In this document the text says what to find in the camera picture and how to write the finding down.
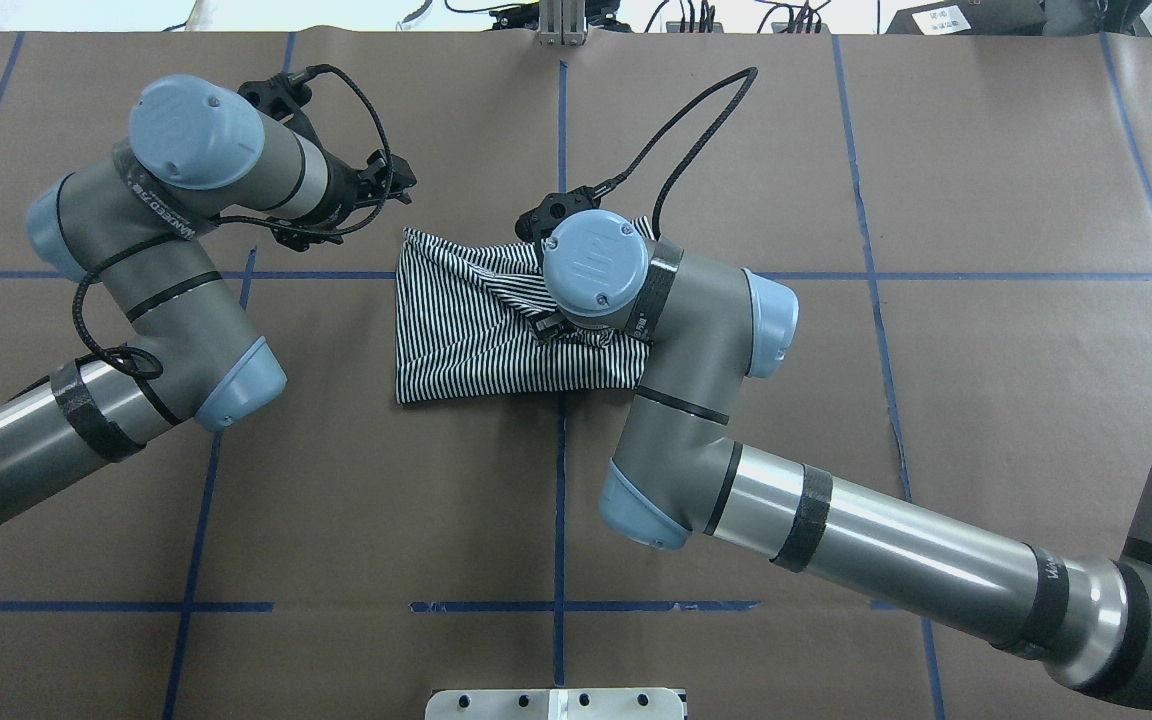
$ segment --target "sticker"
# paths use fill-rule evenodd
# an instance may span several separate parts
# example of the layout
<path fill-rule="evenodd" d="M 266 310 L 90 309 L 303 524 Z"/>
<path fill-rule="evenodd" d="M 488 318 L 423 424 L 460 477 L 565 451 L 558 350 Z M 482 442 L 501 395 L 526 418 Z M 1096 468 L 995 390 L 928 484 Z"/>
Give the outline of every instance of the sticker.
<path fill-rule="evenodd" d="M 918 29 L 923 31 L 923 35 L 948 35 L 972 29 L 968 18 L 963 17 L 963 10 L 956 5 L 915 13 L 914 22 L 918 23 Z"/>

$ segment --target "black and white striped fabric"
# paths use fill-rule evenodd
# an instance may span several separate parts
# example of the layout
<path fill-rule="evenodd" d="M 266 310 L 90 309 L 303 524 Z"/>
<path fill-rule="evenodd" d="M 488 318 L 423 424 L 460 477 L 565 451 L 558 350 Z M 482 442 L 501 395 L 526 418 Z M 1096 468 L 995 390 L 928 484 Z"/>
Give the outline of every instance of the black and white striped fabric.
<path fill-rule="evenodd" d="M 637 220 L 650 237 L 646 218 Z M 462 247 L 406 229 L 397 257 L 397 401 L 635 387 L 649 347 L 573 328 L 541 342 L 526 321 L 558 310 L 531 245 Z"/>

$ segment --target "black wire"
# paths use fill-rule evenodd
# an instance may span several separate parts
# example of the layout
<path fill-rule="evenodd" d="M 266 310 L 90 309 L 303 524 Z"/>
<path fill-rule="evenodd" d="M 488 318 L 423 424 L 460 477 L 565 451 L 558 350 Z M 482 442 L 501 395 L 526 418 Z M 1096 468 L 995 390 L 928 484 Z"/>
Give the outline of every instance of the black wire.
<path fill-rule="evenodd" d="M 758 23 L 758 29 L 755 29 L 755 35 L 763 32 L 763 26 L 765 26 L 765 24 L 767 24 L 767 20 L 772 17 L 772 13 L 780 10 L 781 8 L 790 10 L 790 22 L 791 23 L 794 22 L 794 10 L 796 9 L 794 5 L 787 5 L 787 3 L 771 3 L 771 5 L 772 8 L 767 9 L 767 14 L 763 15 L 763 22 Z"/>
<path fill-rule="evenodd" d="M 718 128 L 722 127 L 723 122 L 727 122 L 727 118 L 729 118 L 732 112 L 736 109 L 736 106 L 740 105 L 740 101 L 745 99 L 745 93 L 749 92 L 749 88 L 755 84 L 755 78 L 758 78 L 758 68 L 745 68 L 740 73 L 733 74 L 733 76 L 718 81 L 718 83 L 714 83 L 714 85 L 712 86 L 705 88 L 704 92 L 696 96 L 690 103 L 687 103 L 687 105 L 684 105 L 684 108 L 679 109 L 677 113 L 673 115 L 673 118 L 669 118 L 669 122 L 664 124 L 664 128 L 660 128 L 660 132 L 658 132 L 657 136 L 653 137 L 652 141 L 647 144 L 649 147 L 652 146 L 653 143 L 655 143 L 655 141 L 659 141 L 660 136 L 667 132 L 669 128 L 674 127 L 675 123 L 677 123 L 677 121 L 682 119 L 687 113 L 689 113 L 691 108 L 695 108 L 696 105 L 699 105 L 700 101 L 705 99 L 705 97 L 710 97 L 714 92 L 722 90 L 722 88 L 727 88 L 733 82 L 736 82 L 741 78 L 744 78 L 744 82 L 741 83 L 740 88 L 736 88 L 736 94 L 733 94 L 732 99 L 727 101 L 727 105 L 723 106 L 722 113 L 719 113 L 718 118 L 714 118 L 714 122 L 708 123 L 708 128 L 705 128 L 705 132 L 702 132 L 700 138 L 696 141 L 695 145 L 691 146 L 691 150 L 687 150 L 687 154 L 682 156 L 682 160 L 680 160 L 676 167 L 673 168 L 673 173 L 669 173 L 669 176 L 666 179 L 666 181 L 664 181 L 664 185 L 660 185 L 660 192 L 657 195 L 657 202 L 654 207 L 652 209 L 653 237 L 660 237 L 660 209 L 664 209 L 664 200 L 666 200 L 666 197 L 669 196 L 669 190 L 673 188 L 673 183 L 679 181 L 679 179 L 682 176 L 682 172 L 687 169 L 687 166 L 690 165 L 691 161 L 696 159 L 696 156 L 698 156 L 702 150 L 704 150 L 705 143 L 708 143 L 708 138 L 712 138 L 714 136 L 714 132 L 718 132 Z"/>
<path fill-rule="evenodd" d="M 78 332 L 78 340 L 88 347 L 92 357 L 104 361 L 106 365 L 114 367 L 119 373 L 142 379 L 142 381 L 152 381 L 152 379 L 160 377 L 160 374 L 162 374 L 162 361 L 158 359 L 153 354 L 142 350 L 139 347 L 100 347 L 100 343 L 96 342 L 94 338 L 92 338 L 91 332 L 88 332 L 88 323 L 83 319 L 83 302 L 88 300 L 88 288 L 91 288 L 92 285 L 100 281 L 100 274 L 104 273 L 105 270 L 113 268 L 114 265 L 131 258 L 131 256 L 137 252 L 146 251 L 151 249 L 151 247 L 159 247 L 162 245 L 162 243 L 172 242 L 174 240 L 180 240 L 180 237 L 174 236 L 174 234 L 161 234 L 159 237 L 152 237 L 150 240 L 137 242 L 136 245 L 128 247 L 128 249 L 122 252 L 116 252 L 109 256 L 109 258 L 101 260 L 99 265 L 89 270 L 88 273 L 83 275 L 83 279 L 78 281 L 78 290 L 74 291 L 74 302 L 70 306 L 70 314 L 74 319 L 74 328 Z M 145 361 L 150 364 L 150 369 L 142 370 L 137 359 Z M 29 392 L 29 389 L 32 389 L 33 387 L 26 388 L 24 392 Z"/>
<path fill-rule="evenodd" d="M 262 228 L 271 228 L 271 229 L 294 228 L 296 229 L 296 233 L 302 234 L 302 236 L 335 237 L 340 236 L 340 234 L 361 232 L 362 228 L 365 228 L 367 227 L 367 225 L 371 225 L 371 220 L 376 220 L 376 215 L 380 214 L 380 209 L 384 209 L 385 199 L 387 199 L 387 197 L 389 196 L 389 191 L 393 188 L 394 164 L 389 161 L 389 137 L 385 136 L 385 128 L 384 126 L 380 124 L 380 115 L 376 113 L 376 106 L 371 104 L 371 100 L 367 100 L 367 97 L 364 94 L 364 92 L 362 92 L 362 88 L 358 88 L 357 83 L 353 82 L 353 78 L 347 76 L 344 70 L 336 68 L 334 65 L 310 65 L 310 67 L 305 69 L 305 73 L 308 74 L 308 76 L 310 76 L 310 78 L 320 76 L 320 74 L 324 73 L 334 74 L 334 76 L 338 76 L 340 81 L 344 82 L 346 85 L 349 86 L 349 90 L 351 90 L 354 94 L 358 96 L 358 100 L 362 100 L 362 104 L 366 106 L 367 114 L 371 115 L 371 122 L 376 124 L 376 135 L 380 136 L 380 151 L 382 158 L 385 159 L 385 190 L 384 192 L 380 192 L 380 200 L 376 203 L 373 209 L 371 209 L 371 213 L 367 213 L 367 217 L 358 220 L 357 223 L 349 225 L 349 227 L 347 228 L 328 229 L 327 232 L 320 232 L 320 229 L 294 227 L 294 225 L 287 222 L 275 223 L 271 222 L 270 220 L 262 220 L 260 218 L 248 218 L 247 215 L 227 215 L 225 218 L 218 218 L 215 220 L 215 223 L 259 225 Z"/>
<path fill-rule="evenodd" d="M 461 10 L 461 9 L 457 9 L 457 8 L 453 8 L 453 6 L 452 6 L 452 3 L 450 3 L 449 0 L 444 0 L 444 8 L 447 8 L 448 10 L 450 10 L 453 13 L 461 13 L 462 15 L 472 15 L 472 14 L 476 14 L 476 13 L 491 13 L 492 10 L 507 10 L 509 8 L 521 8 L 521 6 L 522 5 L 520 5 L 520 3 L 505 3 L 505 5 L 492 5 L 492 6 L 490 6 L 490 8 L 477 8 L 477 9 L 473 9 L 473 10 Z"/>
<path fill-rule="evenodd" d="M 662 10 L 664 7 L 666 5 L 668 5 L 668 3 L 669 3 L 669 0 L 660 0 L 660 3 L 657 6 L 657 9 L 652 10 L 652 17 L 647 18 L 647 24 L 645 24 L 645 26 L 643 26 L 643 32 L 650 32 L 650 31 L 652 31 L 652 23 L 655 22 L 657 15 L 659 15 L 660 10 Z"/>
<path fill-rule="evenodd" d="M 434 0 L 422 0 L 420 8 L 416 8 L 411 13 L 407 13 L 407 15 L 404 15 L 402 20 L 397 21 L 399 25 L 403 26 L 404 24 L 412 22 L 412 20 L 419 18 L 420 15 L 424 15 L 426 12 L 429 12 L 429 7 L 433 3 Z"/>
<path fill-rule="evenodd" d="M 664 185 L 660 185 L 660 192 L 657 195 L 655 205 L 652 210 L 652 233 L 654 237 L 660 237 L 660 209 L 664 209 L 664 202 L 666 200 L 666 197 L 668 197 L 669 190 L 673 188 L 673 183 L 679 181 L 679 177 L 682 176 L 687 166 L 696 159 L 696 156 L 698 156 L 700 150 L 705 147 L 705 143 L 708 143 L 708 138 L 712 138 L 714 132 L 718 132 L 718 128 L 722 127 L 723 122 L 727 122 L 727 118 L 730 116 L 732 111 L 736 109 L 740 101 L 744 99 L 745 93 L 749 92 L 749 88 L 755 84 L 756 77 L 758 77 L 758 68 L 745 68 L 740 73 L 733 74 L 730 77 L 718 81 L 714 85 L 710 85 L 708 88 L 705 88 L 705 90 L 700 91 L 700 94 L 692 97 L 691 101 L 687 103 L 687 105 L 682 106 L 682 109 L 679 109 L 677 113 L 673 114 L 673 118 L 669 118 L 668 122 L 660 126 L 660 129 L 658 129 L 655 135 L 652 136 L 652 141 L 649 141 L 646 145 L 643 146 L 643 150 L 641 150 L 634 160 L 631 160 L 630 167 L 626 168 L 614 177 L 605 179 L 605 181 L 598 184 L 598 187 L 602 189 L 602 191 L 599 192 L 599 197 L 607 195 L 607 192 L 614 190 L 617 184 L 626 182 L 626 180 L 630 177 L 630 174 L 639 167 L 639 162 L 649 156 L 649 152 L 652 151 L 655 143 L 664 137 L 664 134 L 668 132 L 669 129 L 676 126 L 679 120 L 684 118 L 687 113 L 690 113 L 696 105 L 703 103 L 711 94 L 715 94 L 719 90 L 722 90 L 722 88 L 732 85 L 733 82 L 744 78 L 744 82 L 742 82 L 741 86 L 737 88 L 736 94 L 733 94 L 732 99 L 727 101 L 726 106 L 723 106 L 722 113 L 719 113 L 718 118 L 714 118 L 714 122 L 708 123 L 708 128 L 705 128 L 705 132 L 700 132 L 700 138 L 695 142 L 691 150 L 687 150 L 687 154 L 682 156 L 682 160 L 675 165 L 673 173 L 669 173 L 669 176 L 666 181 L 664 181 Z"/>

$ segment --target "blue joint cap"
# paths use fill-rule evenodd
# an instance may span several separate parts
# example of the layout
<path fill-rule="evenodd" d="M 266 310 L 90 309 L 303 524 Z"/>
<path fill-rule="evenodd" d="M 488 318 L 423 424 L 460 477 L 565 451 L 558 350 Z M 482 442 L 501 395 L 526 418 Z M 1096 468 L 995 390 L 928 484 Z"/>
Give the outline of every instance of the blue joint cap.
<path fill-rule="evenodd" d="M 634 302 L 652 263 L 634 223 L 607 210 L 571 214 L 541 249 L 545 288 L 577 318 L 602 318 Z"/>
<path fill-rule="evenodd" d="M 63 183 L 65 180 L 60 179 L 29 204 L 29 210 L 24 211 L 24 233 L 38 258 L 43 258 L 61 275 L 78 282 L 88 271 L 78 265 L 78 260 L 74 260 L 73 252 L 65 244 L 65 233 L 60 229 L 60 185 Z"/>
<path fill-rule="evenodd" d="M 215 190 L 251 170 L 265 149 L 260 113 L 237 92 L 194 76 L 156 79 L 128 118 L 136 159 L 185 190 Z"/>
<path fill-rule="evenodd" d="M 608 465 L 607 483 L 602 485 L 602 497 L 598 498 L 598 514 L 602 515 L 604 523 L 631 541 L 659 550 L 679 550 L 690 535 L 687 528 L 645 498 L 621 473 L 616 462 Z"/>
<path fill-rule="evenodd" d="M 799 326 L 799 296 L 790 288 L 745 271 L 750 305 L 755 311 L 755 349 L 749 357 L 750 378 L 770 378 L 785 361 Z"/>
<path fill-rule="evenodd" d="M 198 407 L 194 419 L 203 427 L 218 432 L 255 414 L 287 387 L 287 374 L 274 359 L 265 338 L 247 348 L 238 363 L 225 373 L 211 395 Z"/>

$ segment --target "table surface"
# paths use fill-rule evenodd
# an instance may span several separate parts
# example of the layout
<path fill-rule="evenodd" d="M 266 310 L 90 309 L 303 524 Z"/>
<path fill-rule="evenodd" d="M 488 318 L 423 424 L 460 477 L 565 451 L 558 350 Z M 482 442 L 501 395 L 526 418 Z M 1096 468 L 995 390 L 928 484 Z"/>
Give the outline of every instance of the table surface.
<path fill-rule="evenodd" d="M 1115 558 L 1152 457 L 1152 41 L 1124 37 L 0 35 L 0 404 L 81 354 L 22 228 L 147 82 L 329 61 L 420 179 L 342 247 L 206 237 L 289 382 L 0 528 L 0 717 L 420 717 L 440 688 L 666 685 L 692 717 L 1144 717 L 696 537 L 604 526 L 627 392 L 394 401 L 402 228 L 513 238 L 700 88 L 760 74 L 673 190 L 689 252 L 794 288 L 732 435 L 1067 556 Z M 333 81 L 311 118 L 361 162 Z M 717 113 L 605 202 L 650 211 Z M 90 325 L 126 323 L 93 293 Z"/>

